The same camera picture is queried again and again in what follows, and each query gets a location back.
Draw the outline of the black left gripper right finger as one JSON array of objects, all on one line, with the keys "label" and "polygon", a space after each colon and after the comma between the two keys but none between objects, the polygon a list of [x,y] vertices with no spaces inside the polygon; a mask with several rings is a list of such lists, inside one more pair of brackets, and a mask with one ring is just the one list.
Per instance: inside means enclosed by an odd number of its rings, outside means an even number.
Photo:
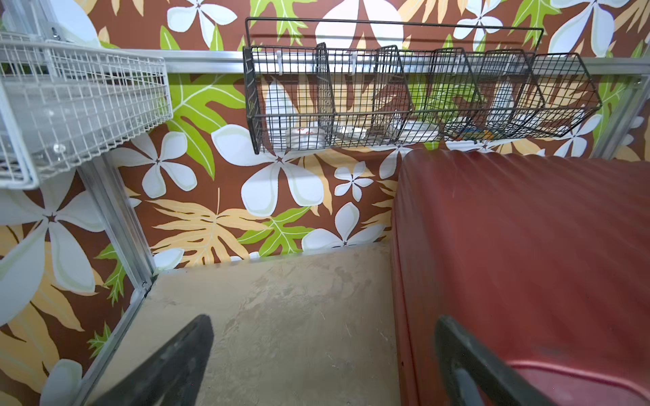
[{"label": "black left gripper right finger", "polygon": [[440,375],[452,405],[553,405],[452,316],[435,328]]}]

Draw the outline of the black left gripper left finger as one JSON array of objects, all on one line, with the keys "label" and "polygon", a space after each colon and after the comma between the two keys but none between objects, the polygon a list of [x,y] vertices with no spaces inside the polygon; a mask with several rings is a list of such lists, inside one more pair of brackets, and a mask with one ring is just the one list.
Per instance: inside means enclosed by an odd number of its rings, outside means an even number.
[{"label": "black left gripper left finger", "polygon": [[213,346],[211,318],[199,315],[96,399],[95,405],[194,405]]}]

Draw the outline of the red hard-shell suitcase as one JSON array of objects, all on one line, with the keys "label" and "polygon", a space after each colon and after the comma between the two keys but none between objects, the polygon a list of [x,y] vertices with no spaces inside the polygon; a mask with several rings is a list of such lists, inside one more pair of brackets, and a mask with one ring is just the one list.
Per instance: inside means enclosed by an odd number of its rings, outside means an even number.
[{"label": "red hard-shell suitcase", "polygon": [[558,404],[648,404],[647,162],[417,150],[391,242],[403,404],[449,401],[443,315]]}]

